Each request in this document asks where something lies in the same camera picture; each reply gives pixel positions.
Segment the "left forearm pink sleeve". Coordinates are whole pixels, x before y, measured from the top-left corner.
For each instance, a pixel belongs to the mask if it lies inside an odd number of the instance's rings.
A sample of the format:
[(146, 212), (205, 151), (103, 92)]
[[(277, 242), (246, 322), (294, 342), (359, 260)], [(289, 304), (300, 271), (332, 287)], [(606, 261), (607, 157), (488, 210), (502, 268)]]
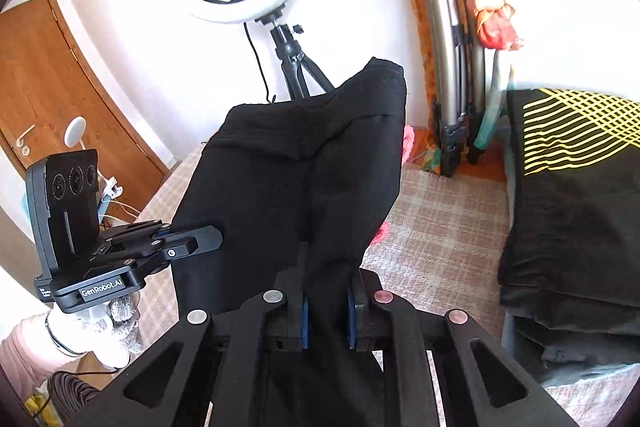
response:
[(1, 341), (1, 374), (22, 400), (54, 371), (78, 359), (58, 347), (46, 318), (41, 314), (21, 321)]

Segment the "left hand white glove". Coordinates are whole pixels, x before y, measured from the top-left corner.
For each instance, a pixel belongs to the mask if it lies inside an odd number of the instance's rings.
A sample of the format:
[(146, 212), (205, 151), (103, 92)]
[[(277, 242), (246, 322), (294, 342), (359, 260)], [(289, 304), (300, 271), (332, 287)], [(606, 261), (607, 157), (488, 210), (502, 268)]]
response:
[(92, 352), (108, 369), (123, 369), (142, 352), (137, 293), (75, 313), (54, 306), (44, 325), (55, 346), (79, 358)]

